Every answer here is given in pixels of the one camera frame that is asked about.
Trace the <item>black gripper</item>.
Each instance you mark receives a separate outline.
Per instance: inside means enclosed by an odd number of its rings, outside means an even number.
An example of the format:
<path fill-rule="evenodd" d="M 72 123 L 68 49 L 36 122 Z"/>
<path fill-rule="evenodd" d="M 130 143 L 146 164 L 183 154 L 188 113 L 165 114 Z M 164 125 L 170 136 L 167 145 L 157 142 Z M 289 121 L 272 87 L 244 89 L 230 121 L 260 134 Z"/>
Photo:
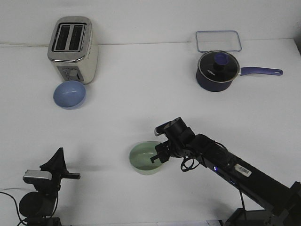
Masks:
<path fill-rule="evenodd" d="M 193 157 L 194 151 L 189 147 L 189 143 L 195 138 L 195 134 L 191 128 L 187 127 L 181 117 L 174 119 L 174 135 L 166 136 L 167 141 L 155 146 L 157 154 L 150 158 L 151 162 L 159 159 L 161 163 L 165 163 L 170 157 Z"/>
<path fill-rule="evenodd" d="M 51 182 L 54 186 L 60 185 L 62 179 L 80 179 L 80 173 L 70 173 L 67 170 L 62 147 L 56 151 L 46 164 L 41 165 L 40 169 L 52 174 Z"/>

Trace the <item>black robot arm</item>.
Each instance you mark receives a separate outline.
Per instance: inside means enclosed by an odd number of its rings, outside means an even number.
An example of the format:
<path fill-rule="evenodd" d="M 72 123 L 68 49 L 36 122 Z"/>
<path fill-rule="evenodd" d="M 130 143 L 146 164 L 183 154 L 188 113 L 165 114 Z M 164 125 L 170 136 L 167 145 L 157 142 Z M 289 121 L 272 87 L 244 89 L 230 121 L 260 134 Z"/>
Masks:
<path fill-rule="evenodd" d="M 63 148 L 60 147 L 50 160 L 40 165 L 39 170 L 26 170 L 23 181 L 34 186 L 19 203 L 19 211 L 28 226 L 61 226 L 57 209 L 62 179 L 80 179 L 79 173 L 67 170 Z"/>
<path fill-rule="evenodd" d="M 229 152 L 221 143 L 203 134 L 195 135 L 180 117 L 156 127 L 155 135 L 161 134 L 167 141 L 155 147 L 157 155 L 151 157 L 151 162 L 159 159 L 165 163 L 170 157 L 183 158 L 181 170 L 187 172 L 195 169 L 194 161 L 198 161 L 262 207 L 261 210 L 236 209 L 224 223 L 226 226 L 301 224 L 300 182 L 286 187 Z"/>

